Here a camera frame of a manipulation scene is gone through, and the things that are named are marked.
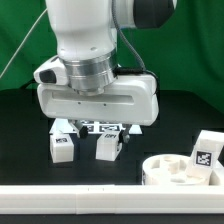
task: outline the white edge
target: white edge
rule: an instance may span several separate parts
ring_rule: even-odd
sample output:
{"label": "white edge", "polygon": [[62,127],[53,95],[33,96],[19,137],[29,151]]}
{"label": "white edge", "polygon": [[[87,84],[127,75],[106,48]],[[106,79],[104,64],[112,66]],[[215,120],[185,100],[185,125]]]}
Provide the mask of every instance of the white edge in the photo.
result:
{"label": "white edge", "polygon": [[0,214],[96,213],[224,213],[224,187],[0,187]]}

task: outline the green screen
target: green screen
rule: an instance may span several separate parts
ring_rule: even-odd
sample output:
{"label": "green screen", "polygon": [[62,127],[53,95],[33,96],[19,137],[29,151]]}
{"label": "green screen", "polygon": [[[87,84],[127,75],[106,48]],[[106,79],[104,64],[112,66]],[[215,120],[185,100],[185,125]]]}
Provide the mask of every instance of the green screen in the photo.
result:
{"label": "green screen", "polygon": [[[1,0],[1,71],[45,7],[44,0]],[[130,29],[125,35],[148,70],[159,76],[160,89],[194,92],[224,112],[223,0],[179,0],[175,14],[160,29]],[[32,79],[35,69],[55,55],[56,48],[45,15],[0,80],[0,90],[19,88]],[[137,66],[121,41],[118,41],[118,62]]]}

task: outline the black table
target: black table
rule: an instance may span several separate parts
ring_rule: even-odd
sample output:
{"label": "black table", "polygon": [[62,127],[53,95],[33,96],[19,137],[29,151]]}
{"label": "black table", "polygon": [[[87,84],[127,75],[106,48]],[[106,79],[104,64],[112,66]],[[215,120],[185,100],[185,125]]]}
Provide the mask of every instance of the black table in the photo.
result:
{"label": "black table", "polygon": [[[73,162],[53,164],[49,129],[53,120],[42,114],[33,90],[0,92],[0,184],[141,184],[141,165],[162,153],[190,155],[201,130],[224,132],[224,115],[190,92],[161,91],[160,114],[143,135],[133,135],[115,162],[95,160],[98,135],[79,140]],[[85,215],[0,216],[3,223],[218,223],[224,215]]]}

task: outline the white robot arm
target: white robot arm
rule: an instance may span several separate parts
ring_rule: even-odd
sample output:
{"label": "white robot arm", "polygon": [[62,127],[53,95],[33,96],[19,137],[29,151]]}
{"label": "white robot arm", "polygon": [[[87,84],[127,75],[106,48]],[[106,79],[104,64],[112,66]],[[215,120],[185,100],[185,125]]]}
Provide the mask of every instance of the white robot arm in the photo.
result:
{"label": "white robot arm", "polygon": [[48,117],[69,119],[78,130],[78,120],[151,125],[158,115],[155,77],[144,68],[116,72],[118,27],[112,18],[121,28],[160,27],[176,0],[117,0],[116,8],[112,3],[46,0],[58,55],[34,73],[38,97]]}

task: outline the cable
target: cable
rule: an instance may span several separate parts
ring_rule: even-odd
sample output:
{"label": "cable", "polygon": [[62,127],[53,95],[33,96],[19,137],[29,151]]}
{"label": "cable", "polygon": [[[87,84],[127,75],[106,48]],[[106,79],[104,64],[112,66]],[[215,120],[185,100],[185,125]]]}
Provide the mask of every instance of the cable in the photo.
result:
{"label": "cable", "polygon": [[31,27],[31,29],[29,30],[29,32],[27,33],[27,35],[25,36],[25,38],[23,39],[22,43],[19,45],[18,49],[16,50],[16,52],[13,54],[12,58],[9,60],[8,64],[5,66],[3,72],[0,75],[0,79],[4,76],[4,74],[6,73],[6,71],[8,70],[9,66],[12,64],[13,60],[15,59],[15,57],[17,56],[17,54],[19,53],[19,51],[21,50],[21,48],[23,47],[23,45],[25,44],[25,42],[27,41],[27,39],[29,38],[30,34],[33,32],[34,28],[36,27],[36,25],[39,23],[39,21],[42,19],[42,17],[45,15],[45,13],[47,12],[47,9],[45,9],[41,15],[38,17],[38,19],[36,20],[36,22],[33,24],[33,26]]}
{"label": "cable", "polygon": [[35,79],[31,79],[29,82],[23,84],[22,86],[20,86],[20,89],[26,89],[29,85],[36,83]]}
{"label": "cable", "polygon": [[118,34],[120,35],[121,39],[125,43],[125,45],[132,52],[134,57],[137,59],[140,67],[143,69],[143,71],[146,71],[146,67],[145,67],[144,61],[142,60],[141,56],[138,54],[138,52],[134,49],[134,47],[130,44],[130,42],[124,36],[124,34],[123,34],[119,24],[118,24],[117,15],[116,14],[117,14],[116,13],[116,0],[112,0],[112,17],[113,17],[115,28],[116,28]]}

